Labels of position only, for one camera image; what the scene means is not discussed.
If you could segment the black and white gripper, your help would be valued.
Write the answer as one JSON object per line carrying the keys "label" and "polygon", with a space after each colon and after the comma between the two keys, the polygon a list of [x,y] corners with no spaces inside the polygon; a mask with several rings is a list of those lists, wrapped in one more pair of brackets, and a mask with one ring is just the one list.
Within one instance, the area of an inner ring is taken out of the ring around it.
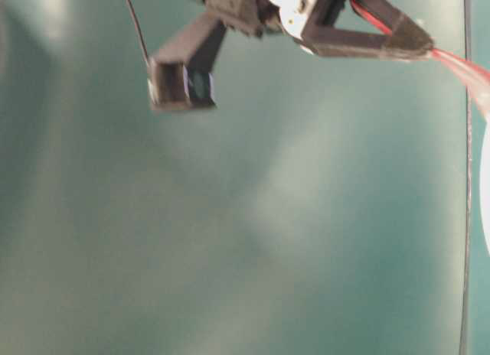
{"label": "black and white gripper", "polygon": [[260,37],[282,32],[320,57],[423,60],[433,39],[387,0],[350,0],[352,8],[380,34],[335,27],[349,0],[192,0],[225,26]]}

